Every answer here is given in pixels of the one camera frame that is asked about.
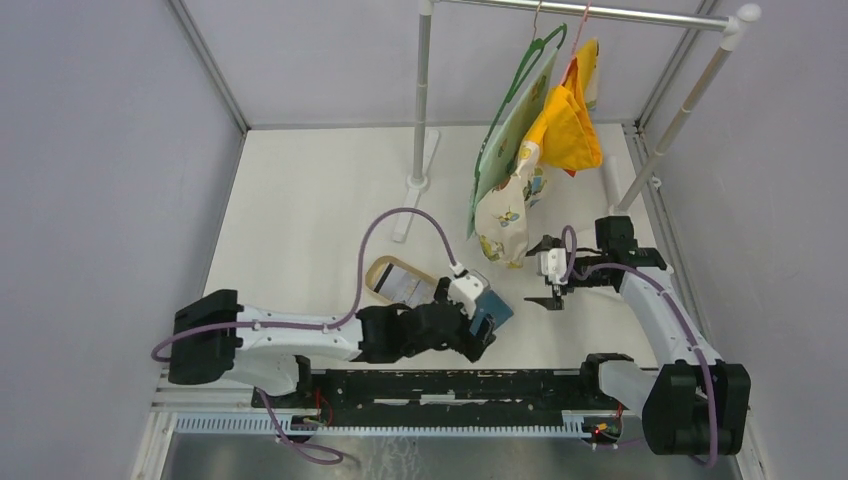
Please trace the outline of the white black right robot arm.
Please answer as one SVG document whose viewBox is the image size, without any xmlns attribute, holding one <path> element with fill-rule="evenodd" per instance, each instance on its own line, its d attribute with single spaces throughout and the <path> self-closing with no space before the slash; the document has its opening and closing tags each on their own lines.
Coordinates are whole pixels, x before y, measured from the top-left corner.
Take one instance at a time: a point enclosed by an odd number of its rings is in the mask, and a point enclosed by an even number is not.
<svg viewBox="0 0 848 480">
<path fill-rule="evenodd" d="M 672 286 L 668 264 L 654 247 L 642 246 L 627 215 L 594 224 L 593 254 L 578 255 L 574 229 L 545 235 L 527 252 L 550 286 L 537 304 L 561 310 L 566 294 L 610 287 L 638 320 L 657 361 L 655 374 L 624 354 L 591 354 L 577 382 L 580 400 L 602 408 L 613 399 L 638 416 L 643 437 L 657 455 L 684 455 L 703 465 L 742 449 L 751 378 L 728 363 L 695 326 Z"/>
</svg>

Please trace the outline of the beige oval card tray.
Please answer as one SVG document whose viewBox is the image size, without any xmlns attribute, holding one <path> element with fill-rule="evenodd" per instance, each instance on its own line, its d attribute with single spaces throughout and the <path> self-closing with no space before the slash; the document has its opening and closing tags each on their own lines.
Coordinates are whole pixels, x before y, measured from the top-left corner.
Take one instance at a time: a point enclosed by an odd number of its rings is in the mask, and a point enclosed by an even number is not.
<svg viewBox="0 0 848 480">
<path fill-rule="evenodd" d="M 366 289 L 389 304 L 410 308 L 433 301 L 438 280 L 391 255 L 377 258 L 364 275 Z"/>
</svg>

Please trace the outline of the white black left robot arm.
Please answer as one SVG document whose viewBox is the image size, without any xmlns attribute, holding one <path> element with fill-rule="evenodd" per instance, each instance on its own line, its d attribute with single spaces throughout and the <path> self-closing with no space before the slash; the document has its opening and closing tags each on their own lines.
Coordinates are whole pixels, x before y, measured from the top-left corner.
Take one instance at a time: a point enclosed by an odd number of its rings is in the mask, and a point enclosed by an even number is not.
<svg viewBox="0 0 848 480">
<path fill-rule="evenodd" d="M 195 386 L 226 379 L 302 407 L 314 394 L 306 374 L 314 357 L 387 365 L 450 350 L 478 361 L 513 311 L 490 290 L 474 305 L 467 315 L 461 303 L 439 293 L 413 308 L 365 307 L 333 327 L 330 317 L 296 318 L 242 305 L 236 291 L 218 290 L 176 313 L 168 380 Z"/>
</svg>

